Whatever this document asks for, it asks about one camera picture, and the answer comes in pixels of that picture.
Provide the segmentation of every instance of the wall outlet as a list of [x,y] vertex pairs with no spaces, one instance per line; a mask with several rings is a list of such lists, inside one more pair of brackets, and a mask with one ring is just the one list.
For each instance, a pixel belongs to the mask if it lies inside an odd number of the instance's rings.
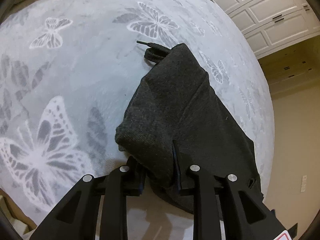
[[306,191],[306,186],[307,186],[307,176],[304,175],[304,176],[302,176],[302,183],[301,183],[300,192],[305,192]]

